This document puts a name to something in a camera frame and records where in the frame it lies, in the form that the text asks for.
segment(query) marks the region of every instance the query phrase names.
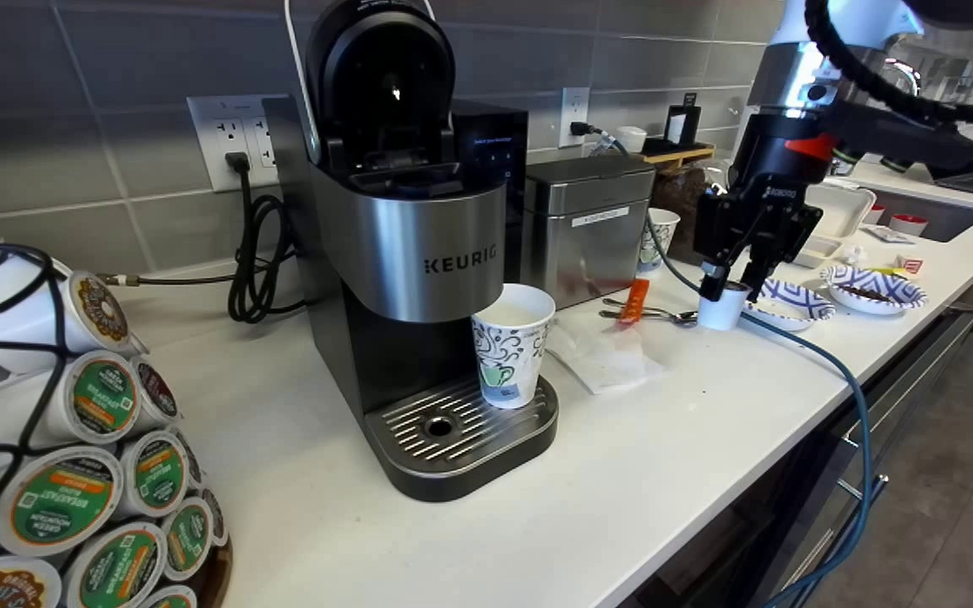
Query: wall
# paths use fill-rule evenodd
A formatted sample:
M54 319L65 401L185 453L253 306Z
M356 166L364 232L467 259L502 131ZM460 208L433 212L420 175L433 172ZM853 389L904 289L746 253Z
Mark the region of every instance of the wall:
M323 0L298 0L304 35ZM435 0L460 96L531 111L558 142L560 88L592 122L659 125L698 91L698 140L736 134L781 0ZM275 0L0 0L0 226L91 272L228 256L237 194L213 194L185 98L295 91Z

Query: electrical outlet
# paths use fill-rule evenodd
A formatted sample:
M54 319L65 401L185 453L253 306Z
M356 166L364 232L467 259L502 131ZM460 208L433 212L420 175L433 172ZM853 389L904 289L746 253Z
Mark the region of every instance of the electrical outlet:
M570 146L573 140L567 134L570 122L587 122L587 88L560 88L560 129L558 129L558 146Z
M240 175L226 166L228 151L246 151L250 185L275 182L273 140L261 101L257 96L185 98L213 191L240 191Z

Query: sink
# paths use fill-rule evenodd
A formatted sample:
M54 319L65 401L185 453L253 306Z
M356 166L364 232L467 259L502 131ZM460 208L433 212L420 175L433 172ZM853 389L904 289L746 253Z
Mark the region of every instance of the sink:
M922 240L950 244L963 231L973 226L973 208L950 208L950 202L933 202L933 199L916 199L916 198L899 198L899 194L882 194L882 191L875 191L875 194L885 202L882 225L888 225L895 212L925 217L927 226L925 226Z

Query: coffee maker lid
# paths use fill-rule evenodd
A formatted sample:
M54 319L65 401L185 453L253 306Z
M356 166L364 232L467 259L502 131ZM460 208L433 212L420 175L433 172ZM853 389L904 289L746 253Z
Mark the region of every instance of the coffee maker lid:
M447 35L400 4L338 4L314 30L322 140L414 146L449 125L457 61Z

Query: drip tray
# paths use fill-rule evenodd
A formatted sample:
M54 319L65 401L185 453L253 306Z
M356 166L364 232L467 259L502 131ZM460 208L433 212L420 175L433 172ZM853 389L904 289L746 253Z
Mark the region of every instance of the drip tray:
M361 434L391 486L414 502L457 502L518 470L554 442L558 395L537 382L523 408L479 401L477 380L420 393L361 417Z

